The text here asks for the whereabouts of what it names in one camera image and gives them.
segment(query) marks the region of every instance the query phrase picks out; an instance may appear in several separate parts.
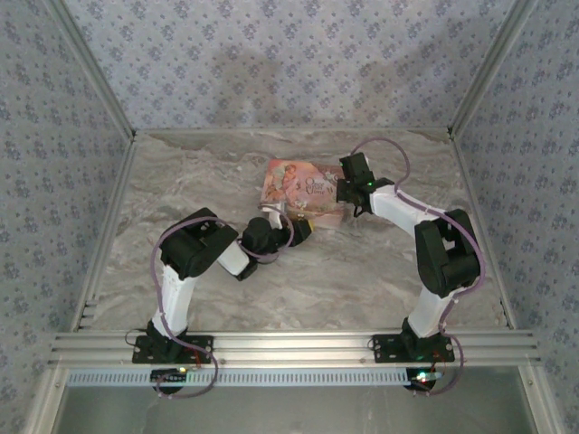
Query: wall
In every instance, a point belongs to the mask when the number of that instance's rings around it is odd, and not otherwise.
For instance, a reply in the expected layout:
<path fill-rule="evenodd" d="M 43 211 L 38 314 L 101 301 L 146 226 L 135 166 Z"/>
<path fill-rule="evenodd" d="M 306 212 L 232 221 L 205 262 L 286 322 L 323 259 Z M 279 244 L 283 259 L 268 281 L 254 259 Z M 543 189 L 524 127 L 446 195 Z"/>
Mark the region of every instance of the wall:
<path fill-rule="evenodd" d="M 445 127 L 511 0 L 67 0 L 136 129 Z"/>
<path fill-rule="evenodd" d="M 579 432 L 579 5 L 539 2 L 460 143 L 518 325 Z"/>
<path fill-rule="evenodd" d="M 123 155 L 39 0 L 0 2 L 0 432 L 24 425 L 66 331 Z"/>

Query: gray marble tabletop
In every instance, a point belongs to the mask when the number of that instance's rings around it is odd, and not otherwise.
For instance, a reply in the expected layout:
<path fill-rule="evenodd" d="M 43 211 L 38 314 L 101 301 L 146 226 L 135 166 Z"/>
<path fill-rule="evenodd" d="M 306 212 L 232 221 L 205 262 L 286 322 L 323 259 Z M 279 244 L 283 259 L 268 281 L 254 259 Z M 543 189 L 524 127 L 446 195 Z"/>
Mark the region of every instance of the gray marble tabletop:
<path fill-rule="evenodd" d="M 451 144 L 424 134 L 389 131 L 190 132 L 138 135 L 119 226 L 100 279 L 91 328 L 144 326 L 156 310 L 148 259 L 168 226 L 209 207 L 238 231 L 260 215 L 271 158 L 337 164 L 360 140 L 388 135 L 407 151 L 408 194 L 434 206 L 470 210 Z M 364 148 L 376 176 L 397 179 L 403 159 L 386 143 Z M 372 215 L 349 216 L 238 282 L 218 265 L 199 279 L 189 309 L 194 330 L 367 329 L 397 327 L 420 294 L 413 239 Z M 450 326 L 504 326 L 490 268 L 482 290 L 465 297 Z"/>

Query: pink box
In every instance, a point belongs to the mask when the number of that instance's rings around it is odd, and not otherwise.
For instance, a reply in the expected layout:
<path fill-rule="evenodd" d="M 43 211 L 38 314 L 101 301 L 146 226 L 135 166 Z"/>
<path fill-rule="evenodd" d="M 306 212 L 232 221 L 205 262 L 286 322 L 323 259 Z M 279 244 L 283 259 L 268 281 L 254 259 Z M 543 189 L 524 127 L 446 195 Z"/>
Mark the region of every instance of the pink box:
<path fill-rule="evenodd" d="M 336 202 L 339 165 L 306 161 L 270 160 L 261 192 L 261 204 L 285 203 L 290 218 L 313 220 L 320 228 L 337 228 L 344 204 Z"/>

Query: metal rail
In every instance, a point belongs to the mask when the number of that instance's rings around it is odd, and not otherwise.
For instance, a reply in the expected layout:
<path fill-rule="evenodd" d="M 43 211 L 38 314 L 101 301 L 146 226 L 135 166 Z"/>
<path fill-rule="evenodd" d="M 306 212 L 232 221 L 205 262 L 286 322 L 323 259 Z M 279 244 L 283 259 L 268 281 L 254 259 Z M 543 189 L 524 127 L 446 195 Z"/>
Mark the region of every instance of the metal rail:
<path fill-rule="evenodd" d="M 399 330 L 359 332 L 204 332 L 213 335 L 214 354 L 228 368 L 353 368 L 384 367 L 368 347 L 372 335 Z M 464 348 L 467 366 L 539 365 L 533 333 L 527 330 L 451 330 Z M 50 362 L 65 368 L 143 368 L 131 362 L 133 348 L 121 332 L 57 335 Z M 455 348 L 458 365 L 459 355 Z M 389 363 L 393 367 L 424 363 Z"/>

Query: wire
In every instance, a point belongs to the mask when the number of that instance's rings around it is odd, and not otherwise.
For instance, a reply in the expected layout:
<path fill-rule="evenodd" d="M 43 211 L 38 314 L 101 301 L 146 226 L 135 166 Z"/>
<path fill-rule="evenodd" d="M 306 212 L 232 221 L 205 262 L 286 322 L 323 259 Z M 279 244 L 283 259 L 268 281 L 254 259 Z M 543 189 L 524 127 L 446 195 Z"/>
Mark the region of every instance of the wire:
<path fill-rule="evenodd" d="M 127 331 L 127 332 L 125 333 L 125 342 L 127 343 L 127 345 L 130 345 L 130 346 L 133 346 L 133 347 L 137 346 L 137 342 L 135 342 L 134 344 L 132 344 L 131 342 L 128 341 L 128 335 L 129 335 L 131 332 L 146 332 L 146 331 L 147 331 L 147 330 L 144 329 L 144 328 L 131 328 L 129 331 Z"/>
<path fill-rule="evenodd" d="M 293 224 L 291 224 L 291 220 L 290 217 L 288 217 L 284 212 L 278 210 L 277 208 L 274 208 L 272 206 L 269 205 L 262 205 L 261 208 L 268 208 L 273 210 L 274 212 L 278 212 L 283 218 L 284 220 L 287 222 L 288 226 L 289 226 L 289 240 L 288 242 L 279 250 L 279 253 L 281 251 L 284 251 L 285 249 L 288 248 L 288 246 L 291 244 L 291 242 L 293 241 L 293 235 L 294 235 L 294 229 L 293 229 Z M 157 251 L 160 249 L 161 244 L 163 244 L 163 241 L 165 241 L 168 237 L 170 237 L 171 235 L 173 235 L 175 232 L 182 230 L 183 228 L 186 228 L 187 226 L 190 226 L 192 224 L 198 224 L 198 223 L 203 223 L 203 222 L 217 222 L 220 223 L 222 225 L 227 225 L 227 222 L 220 219 L 219 217 L 198 217 L 195 219 L 191 219 L 191 220 L 187 220 L 185 222 L 181 222 L 176 224 L 175 226 L 173 226 L 172 228 L 168 229 L 167 231 L 163 232 L 163 234 L 159 237 L 158 241 L 155 243 L 155 245 L 153 246 L 153 250 L 151 251 L 151 257 L 150 257 L 150 261 L 149 261 L 149 272 L 151 274 L 151 278 L 153 279 L 153 284 L 155 285 L 155 290 L 157 292 L 157 304 L 158 304 L 158 308 L 159 308 L 159 314 L 160 314 L 160 318 L 161 318 L 161 324 L 163 325 L 163 327 L 165 328 L 166 334 L 167 336 L 172 339 L 173 341 L 177 342 L 178 344 L 180 344 L 181 346 L 185 347 L 185 348 L 189 348 L 191 350 L 197 351 L 199 353 L 205 354 L 207 357 L 209 357 L 209 359 L 211 360 L 211 363 L 214 366 L 214 376 L 211 379 L 211 381 L 209 382 L 209 384 L 207 384 L 201 391 L 198 392 L 193 392 L 193 393 L 184 393 L 184 394 L 171 394 L 168 395 L 166 393 L 163 393 L 160 389 L 160 384 L 161 382 L 163 382 L 163 380 L 166 378 L 165 376 L 161 376 L 159 379 L 157 379 L 157 383 L 155 386 L 155 390 L 157 391 L 157 394 L 159 397 L 161 398 L 167 398 L 169 400 L 182 400 L 182 399 L 187 399 L 187 398 L 194 398 L 197 396 L 201 396 L 201 395 L 205 395 L 206 393 L 208 393 L 214 386 L 215 383 L 217 382 L 217 378 L 219 375 L 219 363 L 217 362 L 217 359 L 215 358 L 215 356 L 213 355 L 213 353 L 211 353 L 210 351 L 205 350 L 203 347 L 195 345 L 195 344 L 189 344 L 188 342 L 185 342 L 181 339 L 179 339 L 177 336 L 175 336 L 173 334 L 173 332 L 171 331 L 171 328 L 169 327 L 168 322 L 166 321 L 166 313 L 165 313 L 165 309 L 164 309 L 164 305 L 163 305 L 163 289 L 161 288 L 161 284 L 159 283 L 158 277 L 157 277 L 157 272 L 155 270 L 155 264 L 157 263 Z M 252 253 L 249 252 L 247 250 L 244 250 L 246 253 L 253 255 L 254 257 L 258 257 L 258 255 L 256 253 Z"/>
<path fill-rule="evenodd" d="M 416 208 L 419 211 L 427 212 L 430 215 L 434 215 L 435 217 L 443 219 L 450 226 L 452 226 L 457 231 L 459 231 L 460 234 L 469 242 L 470 246 L 472 246 L 472 249 L 474 250 L 475 255 L 477 256 L 477 260 L 479 261 L 479 265 L 480 265 L 479 279 L 476 281 L 476 283 L 472 287 L 464 289 L 461 292 L 455 293 L 452 296 L 451 302 L 442 311 L 441 319 L 439 320 L 438 328 L 439 328 L 439 331 L 441 332 L 441 335 L 444 337 L 448 337 L 452 341 L 454 341 L 457 348 L 459 349 L 459 354 L 460 354 L 459 370 L 457 371 L 456 375 L 454 377 L 452 377 L 452 380 L 448 384 L 446 384 L 442 389 L 439 389 L 438 391 L 421 392 L 421 394 L 425 394 L 427 396 L 440 395 L 442 393 L 449 391 L 450 389 L 452 389 L 456 385 L 456 383 L 459 381 L 460 377 L 462 376 L 462 371 L 464 369 L 464 350 L 462 349 L 462 345 L 460 344 L 459 339 L 455 335 L 451 335 L 450 333 L 446 332 L 446 329 L 445 329 L 446 318 L 451 313 L 454 305 L 456 305 L 459 302 L 460 297 L 466 296 L 466 295 L 476 291 L 477 289 L 479 289 L 482 286 L 482 284 L 485 280 L 485 277 L 487 275 L 487 265 L 486 265 L 485 260 L 482 256 L 482 251 L 480 250 L 479 244 L 476 242 L 474 237 L 472 237 L 472 235 L 470 235 L 469 232 L 466 229 L 464 229 L 464 227 L 462 227 L 462 225 L 460 225 L 458 222 L 454 221 L 448 215 L 443 214 L 442 212 L 438 212 L 436 210 L 433 210 L 431 208 L 428 208 L 428 207 L 422 205 L 421 203 L 417 203 L 399 191 L 400 185 L 404 181 L 406 181 L 406 179 L 408 179 L 408 177 L 410 176 L 410 159 L 408 158 L 408 155 L 406 154 L 404 149 L 398 143 L 394 142 L 392 139 L 390 139 L 388 137 L 370 137 L 370 138 L 367 138 L 366 140 L 363 140 L 359 144 L 357 144 L 356 147 L 354 147 L 354 149 L 352 149 L 352 152 L 350 152 L 350 155 L 353 155 L 363 145 L 366 145 L 367 143 L 374 142 L 374 141 L 388 142 L 389 144 L 396 147 L 396 149 L 398 149 L 400 151 L 400 153 L 402 154 L 402 157 L 404 159 L 404 163 L 406 164 L 406 172 L 404 173 L 404 176 L 394 183 L 394 194 L 396 194 L 396 196 L 404 203 L 412 206 L 413 208 Z"/>

